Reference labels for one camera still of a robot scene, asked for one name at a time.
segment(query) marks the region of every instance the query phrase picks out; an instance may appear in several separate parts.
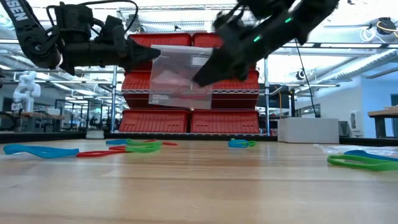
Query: workbench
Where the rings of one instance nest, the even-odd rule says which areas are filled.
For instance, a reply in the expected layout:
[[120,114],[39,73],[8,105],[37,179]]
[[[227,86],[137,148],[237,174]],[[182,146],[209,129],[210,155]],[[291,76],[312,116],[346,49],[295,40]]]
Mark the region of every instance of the workbench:
[[386,138],[386,118],[398,118],[398,107],[381,111],[368,112],[368,116],[374,118],[376,137]]
[[35,124],[37,119],[51,119],[53,125],[53,132],[59,132],[61,128],[61,121],[65,119],[62,115],[49,115],[39,113],[39,112],[21,112],[21,118],[27,119],[26,132],[35,132]]
[[[26,144],[92,151],[104,142]],[[332,166],[312,144],[171,142],[92,159],[0,154],[0,223],[398,223],[398,172]]]

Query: white label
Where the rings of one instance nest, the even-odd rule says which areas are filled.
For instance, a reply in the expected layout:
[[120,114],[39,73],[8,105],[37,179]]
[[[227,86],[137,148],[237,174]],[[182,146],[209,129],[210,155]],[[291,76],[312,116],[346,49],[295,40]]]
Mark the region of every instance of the white label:
[[152,95],[153,100],[169,100],[169,96],[165,95]]
[[192,56],[192,66],[204,66],[209,60],[208,57]]

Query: clear plastic bag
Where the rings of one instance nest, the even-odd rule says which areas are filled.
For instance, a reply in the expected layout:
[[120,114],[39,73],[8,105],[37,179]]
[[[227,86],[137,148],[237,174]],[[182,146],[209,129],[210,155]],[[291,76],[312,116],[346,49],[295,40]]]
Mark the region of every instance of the clear plastic bag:
[[317,149],[321,149],[325,154],[343,154],[351,150],[363,150],[367,153],[378,156],[398,157],[398,147],[371,147],[371,146],[321,146],[313,145]]
[[201,88],[192,78],[209,59],[212,49],[152,45],[162,51],[153,61],[149,103],[195,109],[211,109],[211,86]]

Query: wooden table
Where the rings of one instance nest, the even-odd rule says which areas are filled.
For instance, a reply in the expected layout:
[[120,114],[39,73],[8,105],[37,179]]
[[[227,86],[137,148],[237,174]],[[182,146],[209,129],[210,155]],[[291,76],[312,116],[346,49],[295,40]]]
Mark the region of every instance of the wooden table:
[[376,137],[385,138],[387,137],[385,119],[398,118],[398,108],[368,112],[368,116],[374,118],[374,124],[376,127]]
[[[173,142],[95,159],[0,154],[0,223],[398,223],[398,172],[330,166],[310,144]],[[31,144],[106,149],[104,140]]]
[[59,132],[61,128],[61,120],[65,119],[62,115],[46,115],[38,112],[21,112],[22,118],[27,118],[27,132],[35,132],[36,119],[51,119],[53,125],[53,132]]

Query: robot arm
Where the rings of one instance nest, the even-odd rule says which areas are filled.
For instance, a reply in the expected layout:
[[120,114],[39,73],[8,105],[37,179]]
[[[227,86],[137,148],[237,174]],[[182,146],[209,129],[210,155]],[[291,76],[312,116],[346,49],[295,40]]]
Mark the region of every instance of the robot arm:
[[[246,79],[248,68],[292,39],[300,44],[308,34],[328,17],[339,0],[301,0],[293,11],[295,0],[238,0],[228,14],[214,21],[216,33],[224,45],[214,49],[207,63],[193,77],[200,86],[236,77]],[[242,7],[238,16],[234,12]],[[256,19],[265,19],[256,27],[244,26],[239,20],[248,7]]]
[[[108,16],[103,24],[84,3],[61,2],[59,6],[47,7],[47,10],[54,8],[57,25],[45,30],[26,0],[0,2],[14,24],[22,51],[41,68],[53,69],[59,65],[72,75],[76,66],[119,65],[130,70],[133,65],[160,55],[157,49],[126,40],[122,20]],[[101,26],[102,30],[98,37],[90,40],[94,25]]]

